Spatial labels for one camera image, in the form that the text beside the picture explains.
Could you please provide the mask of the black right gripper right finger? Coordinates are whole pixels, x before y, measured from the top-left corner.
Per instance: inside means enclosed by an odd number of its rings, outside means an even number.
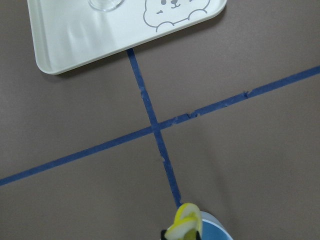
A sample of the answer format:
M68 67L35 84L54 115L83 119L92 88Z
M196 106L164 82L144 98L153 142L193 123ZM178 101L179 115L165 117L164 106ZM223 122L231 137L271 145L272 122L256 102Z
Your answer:
M199 231L196 231L196 237L195 237L196 240L201 240L201 235L200 235L200 232Z

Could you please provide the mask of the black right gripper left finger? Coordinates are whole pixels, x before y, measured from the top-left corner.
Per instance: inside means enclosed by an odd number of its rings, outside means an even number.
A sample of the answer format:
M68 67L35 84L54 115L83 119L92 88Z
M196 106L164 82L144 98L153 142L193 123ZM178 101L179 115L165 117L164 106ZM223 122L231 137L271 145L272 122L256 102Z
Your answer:
M160 232L160 239L161 239L161 240L167 240L167 238L166 238L166 232L167 232L166 229L163 229L163 230Z

